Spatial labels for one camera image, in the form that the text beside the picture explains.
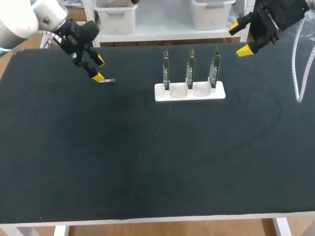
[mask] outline white rack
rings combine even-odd
[[[239,15],[253,10],[255,0],[236,0],[229,14],[225,28],[195,30],[192,24],[189,0],[141,0],[136,10],[135,34],[106,35],[98,21],[100,32],[94,41],[95,47],[101,42],[160,41],[182,39],[229,38],[228,30]],[[83,0],[87,20],[95,20],[93,0]],[[249,26],[233,37],[246,42]]]

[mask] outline white robot arm segment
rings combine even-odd
[[[68,10],[58,0],[1,0],[0,57],[38,30],[55,31]]]

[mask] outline shelf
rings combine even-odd
[[[212,30],[195,30],[190,16],[187,0],[141,0],[136,10],[135,34],[105,35],[100,22],[99,42],[159,41],[204,38],[230,38],[228,30],[238,15],[231,9],[229,21],[225,28]]]

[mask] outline table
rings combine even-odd
[[[18,52],[0,82],[0,226],[314,215],[315,82],[297,104],[292,44],[241,59],[219,44],[226,99],[171,103],[154,101],[165,47],[100,48],[111,87],[60,50]],[[193,45],[197,81],[215,46]],[[191,45],[167,49],[183,82]]]

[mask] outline white cable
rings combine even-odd
[[[46,35],[51,35],[51,36],[53,36],[53,38],[55,39],[55,40],[57,40],[59,43],[61,43],[62,42],[62,38],[60,38],[58,35],[56,35],[55,33],[52,33],[52,32],[49,32],[49,31],[44,31],[44,30],[39,30],[39,31],[37,31],[37,33],[36,34],[46,34]]]
[[[298,103],[300,103],[302,101],[302,99],[303,99],[304,91],[305,91],[305,88],[306,88],[306,82],[307,82],[307,78],[308,78],[308,75],[309,75],[309,71],[310,71],[311,65],[312,65],[314,57],[315,57],[315,45],[314,45],[314,47],[312,49],[312,52],[311,52],[311,55],[310,55],[310,58],[309,58],[309,60],[308,60],[308,62],[306,64],[306,67],[305,67],[303,80],[302,80],[301,92],[299,94],[299,87],[298,87],[298,84],[297,84],[296,72],[295,72],[295,56],[296,56],[297,44],[298,44],[298,41],[299,41],[299,37],[300,37],[300,34],[301,34],[301,30],[302,30],[304,21],[305,21],[305,18],[303,20],[301,20],[301,23],[300,23],[299,28],[298,28],[297,33],[296,33],[296,37],[295,37],[294,44],[293,44],[292,64],[291,64],[291,66],[292,66],[293,84],[294,84],[294,90],[295,90],[295,98],[296,98],[296,101]]]

